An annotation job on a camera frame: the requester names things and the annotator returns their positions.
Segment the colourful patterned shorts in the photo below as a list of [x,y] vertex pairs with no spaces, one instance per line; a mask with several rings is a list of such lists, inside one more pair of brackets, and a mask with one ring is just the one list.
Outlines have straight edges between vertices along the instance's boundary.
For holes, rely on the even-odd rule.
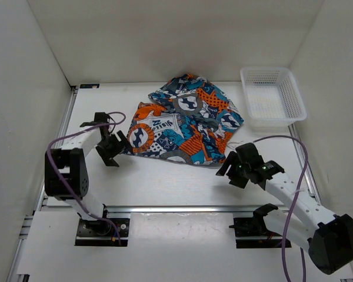
[[233,102],[207,79],[184,74],[139,103],[128,130],[128,155],[188,165],[223,163],[244,120]]

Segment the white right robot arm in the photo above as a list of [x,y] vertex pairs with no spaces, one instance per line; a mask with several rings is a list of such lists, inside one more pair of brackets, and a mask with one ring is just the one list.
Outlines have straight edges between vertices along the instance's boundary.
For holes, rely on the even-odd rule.
[[253,143],[230,152],[217,171],[231,185],[245,188],[251,182],[276,197],[289,214],[268,203],[252,213],[247,223],[235,223],[232,229],[245,234],[280,234],[306,251],[313,264],[324,274],[332,274],[353,261],[353,218],[325,208],[298,188],[275,161],[265,162]]

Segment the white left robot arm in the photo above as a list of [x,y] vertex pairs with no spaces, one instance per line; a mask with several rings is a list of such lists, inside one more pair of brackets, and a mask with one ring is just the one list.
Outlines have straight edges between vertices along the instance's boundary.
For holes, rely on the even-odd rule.
[[122,112],[119,122],[115,112],[96,112],[94,120],[80,125],[80,131],[53,140],[45,152],[45,192],[71,206],[82,220],[91,221],[98,235],[109,233],[112,222],[105,217],[105,205],[89,192],[89,177],[85,158],[95,149],[107,167],[118,167],[114,158],[131,151],[131,145],[116,126],[125,121]]

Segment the white perforated plastic basket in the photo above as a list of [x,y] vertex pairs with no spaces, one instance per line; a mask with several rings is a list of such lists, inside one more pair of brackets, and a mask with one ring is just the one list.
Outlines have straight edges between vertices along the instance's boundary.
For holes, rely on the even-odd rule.
[[240,75],[253,128],[281,129],[307,118],[297,82],[288,68],[244,67]]

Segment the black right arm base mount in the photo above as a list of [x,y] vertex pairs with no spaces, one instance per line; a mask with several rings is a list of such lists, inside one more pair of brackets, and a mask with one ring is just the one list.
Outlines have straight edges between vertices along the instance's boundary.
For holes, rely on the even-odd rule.
[[282,247],[280,234],[269,230],[260,231],[250,217],[234,217],[229,228],[235,232],[237,249],[280,249]]

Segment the aluminium right frame rail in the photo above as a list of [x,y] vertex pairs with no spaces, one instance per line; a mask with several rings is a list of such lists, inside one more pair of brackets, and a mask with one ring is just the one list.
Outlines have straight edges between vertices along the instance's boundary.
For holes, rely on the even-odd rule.
[[298,137],[290,137],[300,145],[304,156],[302,172],[291,196],[287,221],[283,235],[291,231],[291,216],[295,215],[306,232],[303,243],[313,264],[324,274],[330,275],[353,261],[353,218],[347,214],[339,216],[325,208],[308,193],[302,192],[301,183],[309,167],[306,146]]

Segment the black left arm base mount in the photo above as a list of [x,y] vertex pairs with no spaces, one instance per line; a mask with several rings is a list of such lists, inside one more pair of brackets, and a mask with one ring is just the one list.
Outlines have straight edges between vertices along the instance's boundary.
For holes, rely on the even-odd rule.
[[130,228],[130,218],[109,218],[117,227],[105,221],[79,220],[75,245],[84,247],[126,247]]

